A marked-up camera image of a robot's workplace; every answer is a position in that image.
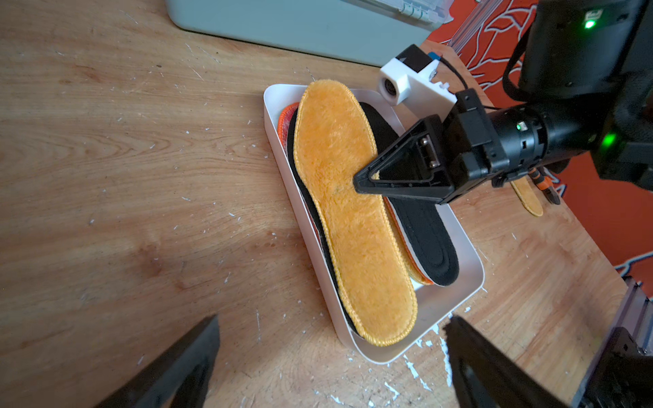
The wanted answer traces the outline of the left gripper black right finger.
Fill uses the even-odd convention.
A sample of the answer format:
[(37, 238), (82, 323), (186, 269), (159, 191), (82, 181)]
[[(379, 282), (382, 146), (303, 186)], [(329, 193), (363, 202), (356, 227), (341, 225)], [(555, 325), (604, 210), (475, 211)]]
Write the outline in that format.
[(444, 327), (452, 383), (462, 407), (564, 407), (471, 324), (453, 316)]

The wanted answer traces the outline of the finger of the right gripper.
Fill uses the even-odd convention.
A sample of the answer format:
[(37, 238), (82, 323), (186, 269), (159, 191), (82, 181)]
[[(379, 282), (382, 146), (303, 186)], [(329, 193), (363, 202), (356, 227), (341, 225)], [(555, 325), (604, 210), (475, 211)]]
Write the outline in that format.
[(353, 178), (359, 194), (443, 203), (454, 192), (440, 137), (440, 117), (416, 122)]

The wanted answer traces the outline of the white storage tray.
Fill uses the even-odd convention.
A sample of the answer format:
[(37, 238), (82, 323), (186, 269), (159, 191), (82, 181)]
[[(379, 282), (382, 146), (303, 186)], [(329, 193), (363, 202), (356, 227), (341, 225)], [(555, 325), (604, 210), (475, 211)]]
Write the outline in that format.
[(292, 175), (287, 155), (277, 135), (277, 124), (282, 110), (299, 102), (305, 90), (306, 86), (304, 85), (274, 84), (264, 91), (265, 132), (339, 340), (344, 346), (360, 353), (366, 360), (374, 364), (385, 365), (403, 355), (436, 324), (481, 290), (485, 282), (484, 266), (450, 206), (436, 205), (430, 202), (429, 208), (437, 211), (440, 215), (456, 250), (459, 264), (457, 280), (447, 287), (413, 284), (418, 300), (417, 321), (413, 330), (399, 343), (387, 347), (377, 347), (356, 334), (353, 326), (346, 319), (345, 310), (338, 297), (336, 280), (329, 271), (328, 261), (323, 255), (318, 234), (311, 223), (309, 208)]

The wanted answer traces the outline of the yellow insole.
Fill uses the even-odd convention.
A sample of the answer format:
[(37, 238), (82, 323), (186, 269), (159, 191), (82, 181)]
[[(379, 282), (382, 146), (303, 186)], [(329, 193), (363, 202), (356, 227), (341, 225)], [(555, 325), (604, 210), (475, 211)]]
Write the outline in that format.
[(306, 88), (297, 111), (292, 158), (316, 208), (338, 295), (358, 334), (386, 347), (418, 316), (411, 265), (380, 195), (356, 192), (353, 178), (378, 154), (367, 117), (343, 84)]
[(511, 181), (510, 185), (519, 198), (524, 209), (527, 210), (529, 214), (538, 218), (543, 216), (542, 204), (533, 191), (527, 177)]

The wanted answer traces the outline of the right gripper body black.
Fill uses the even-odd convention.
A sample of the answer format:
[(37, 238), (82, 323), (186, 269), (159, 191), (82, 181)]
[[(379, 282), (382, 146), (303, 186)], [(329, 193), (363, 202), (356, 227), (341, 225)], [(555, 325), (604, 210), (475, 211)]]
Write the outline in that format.
[(445, 165), (455, 188), (473, 189), (508, 170), (510, 160), (476, 91), (456, 97), (443, 124)]

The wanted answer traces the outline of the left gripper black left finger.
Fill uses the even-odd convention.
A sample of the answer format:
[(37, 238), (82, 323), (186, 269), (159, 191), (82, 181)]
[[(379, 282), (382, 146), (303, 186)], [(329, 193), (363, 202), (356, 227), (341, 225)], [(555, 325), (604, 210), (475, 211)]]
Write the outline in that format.
[(195, 325), (99, 407), (204, 406), (220, 346), (215, 314)]

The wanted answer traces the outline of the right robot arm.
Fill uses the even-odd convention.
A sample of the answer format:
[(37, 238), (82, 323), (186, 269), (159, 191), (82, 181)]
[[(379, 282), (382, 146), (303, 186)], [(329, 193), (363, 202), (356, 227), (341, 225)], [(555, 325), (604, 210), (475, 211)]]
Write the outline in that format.
[(516, 106), (489, 112), (476, 91), (433, 83), (445, 59), (406, 48), (381, 70), (379, 92), (418, 121), (353, 178), (361, 194), (445, 204), (535, 168), (556, 173), (589, 152), (603, 180), (652, 187), (652, 4), (542, 1), (502, 79)]

